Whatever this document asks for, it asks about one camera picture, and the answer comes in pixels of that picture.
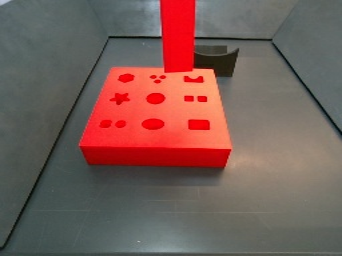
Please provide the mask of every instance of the red block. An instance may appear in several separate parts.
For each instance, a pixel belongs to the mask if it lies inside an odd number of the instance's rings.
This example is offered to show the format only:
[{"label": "red block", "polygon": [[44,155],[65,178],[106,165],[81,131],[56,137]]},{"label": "red block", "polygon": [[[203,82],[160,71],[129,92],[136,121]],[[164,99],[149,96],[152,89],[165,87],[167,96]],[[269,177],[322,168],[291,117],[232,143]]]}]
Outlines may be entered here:
[{"label": "red block", "polygon": [[213,71],[112,68],[78,145],[89,164],[224,167],[231,141]]},{"label": "red block", "polygon": [[192,71],[195,0],[160,0],[165,72]]}]

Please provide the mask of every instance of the red pillar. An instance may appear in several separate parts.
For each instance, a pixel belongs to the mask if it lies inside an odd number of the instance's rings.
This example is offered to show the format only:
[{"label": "red pillar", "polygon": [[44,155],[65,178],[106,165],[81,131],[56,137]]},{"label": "red pillar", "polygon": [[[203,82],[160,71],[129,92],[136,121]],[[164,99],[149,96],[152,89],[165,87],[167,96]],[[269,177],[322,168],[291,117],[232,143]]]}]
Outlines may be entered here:
[{"label": "red pillar", "polygon": [[193,68],[195,0],[160,0],[164,72]]}]

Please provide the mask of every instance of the gray enclosure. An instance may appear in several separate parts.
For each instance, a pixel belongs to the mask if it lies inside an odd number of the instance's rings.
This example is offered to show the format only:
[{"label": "gray enclosure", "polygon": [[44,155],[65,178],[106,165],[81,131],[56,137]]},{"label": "gray enclosure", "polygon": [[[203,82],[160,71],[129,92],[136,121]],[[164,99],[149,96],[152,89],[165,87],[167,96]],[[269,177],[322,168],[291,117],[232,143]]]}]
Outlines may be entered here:
[{"label": "gray enclosure", "polygon": [[106,35],[85,0],[0,7],[0,247]]},{"label": "gray enclosure", "polygon": [[342,130],[342,1],[301,0],[273,43]]},{"label": "gray enclosure", "polygon": [[159,38],[101,50],[108,36],[160,36],[157,3],[0,6],[0,247],[45,169],[0,254],[340,253],[340,130],[311,97],[340,129],[339,0],[197,0],[197,37],[268,39],[197,40],[240,47],[233,77],[217,79],[223,171],[85,164],[77,141],[109,67],[161,66]]},{"label": "gray enclosure", "polygon": [[[109,36],[160,36],[159,0],[89,0]],[[271,39],[297,0],[196,0],[196,36]]]}]

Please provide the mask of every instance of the black curved block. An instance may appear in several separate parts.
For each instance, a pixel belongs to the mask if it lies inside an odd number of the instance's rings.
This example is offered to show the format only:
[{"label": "black curved block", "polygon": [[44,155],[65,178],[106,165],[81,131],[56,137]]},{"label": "black curved block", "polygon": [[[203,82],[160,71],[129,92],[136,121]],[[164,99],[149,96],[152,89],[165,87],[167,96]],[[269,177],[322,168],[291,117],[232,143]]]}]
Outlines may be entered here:
[{"label": "black curved block", "polygon": [[237,53],[239,48],[228,53],[225,45],[196,45],[195,68],[212,68],[216,76],[231,77]]}]

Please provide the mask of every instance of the shape sorter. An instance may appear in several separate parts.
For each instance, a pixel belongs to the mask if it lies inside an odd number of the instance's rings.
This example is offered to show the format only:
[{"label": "shape sorter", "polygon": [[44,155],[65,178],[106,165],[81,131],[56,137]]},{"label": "shape sorter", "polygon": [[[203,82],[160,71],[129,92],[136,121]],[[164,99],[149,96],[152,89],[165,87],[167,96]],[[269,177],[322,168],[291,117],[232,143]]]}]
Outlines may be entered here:
[{"label": "shape sorter", "polygon": [[231,141],[213,71],[112,68],[78,146],[89,164],[224,167]]}]

